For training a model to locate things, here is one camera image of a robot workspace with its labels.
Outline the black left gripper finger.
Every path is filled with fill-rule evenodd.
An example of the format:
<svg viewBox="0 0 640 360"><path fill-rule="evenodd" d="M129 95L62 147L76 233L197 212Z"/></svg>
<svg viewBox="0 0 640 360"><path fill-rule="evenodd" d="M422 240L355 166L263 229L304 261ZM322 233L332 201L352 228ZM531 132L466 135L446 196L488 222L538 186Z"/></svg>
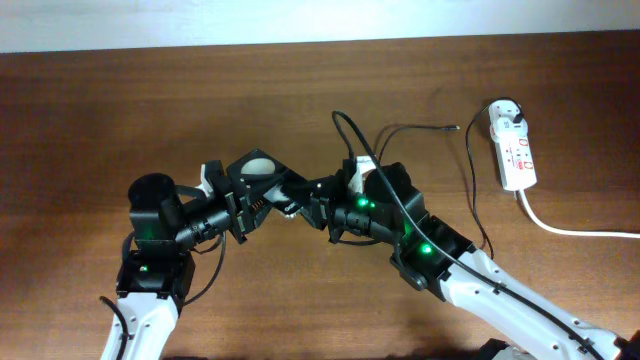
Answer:
<svg viewBox="0 0 640 360"><path fill-rule="evenodd" d="M276 186L304 183L306 179L260 149L254 149L226 168L240 194L262 195Z"/></svg>
<svg viewBox="0 0 640 360"><path fill-rule="evenodd" d="M271 211L273 204L264 197L248 205L248 232L258 229Z"/></svg>

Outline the black smartphone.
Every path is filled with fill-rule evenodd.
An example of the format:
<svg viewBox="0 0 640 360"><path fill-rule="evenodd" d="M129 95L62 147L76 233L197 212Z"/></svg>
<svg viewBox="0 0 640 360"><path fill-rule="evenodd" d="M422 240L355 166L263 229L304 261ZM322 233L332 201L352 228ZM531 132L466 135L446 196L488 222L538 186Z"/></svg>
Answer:
<svg viewBox="0 0 640 360"><path fill-rule="evenodd" d="M295 218L301 211L301 206L283 192L280 187L270 189L265 194L265 198L269 200L285 218Z"/></svg>

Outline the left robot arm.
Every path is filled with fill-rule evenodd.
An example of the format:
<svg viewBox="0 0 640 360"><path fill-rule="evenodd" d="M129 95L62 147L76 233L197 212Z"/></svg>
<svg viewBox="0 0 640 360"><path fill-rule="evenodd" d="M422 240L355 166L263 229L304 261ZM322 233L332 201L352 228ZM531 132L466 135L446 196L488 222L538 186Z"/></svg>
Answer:
<svg viewBox="0 0 640 360"><path fill-rule="evenodd" d="M229 166L202 164L197 186L178 185L164 173L136 179L128 190L133 227L122 246L117 299L103 302L113 312L105 359L157 359L183 308L202 243L224 252L227 239L244 243L269 212L286 215L306 180L262 150Z"/></svg>

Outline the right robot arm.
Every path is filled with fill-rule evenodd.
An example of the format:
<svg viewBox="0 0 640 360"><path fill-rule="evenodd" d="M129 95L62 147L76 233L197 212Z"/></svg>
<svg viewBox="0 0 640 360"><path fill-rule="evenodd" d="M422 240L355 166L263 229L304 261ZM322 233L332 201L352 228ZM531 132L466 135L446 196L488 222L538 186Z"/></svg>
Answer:
<svg viewBox="0 0 640 360"><path fill-rule="evenodd" d="M624 339L567 312L497 265L489 255L430 214L404 166L373 170L362 191L341 169L315 181L284 185L307 221L339 242L345 232L393 246L391 264L418 291L484 320L505 335L481 359L636 359L639 338Z"/></svg>

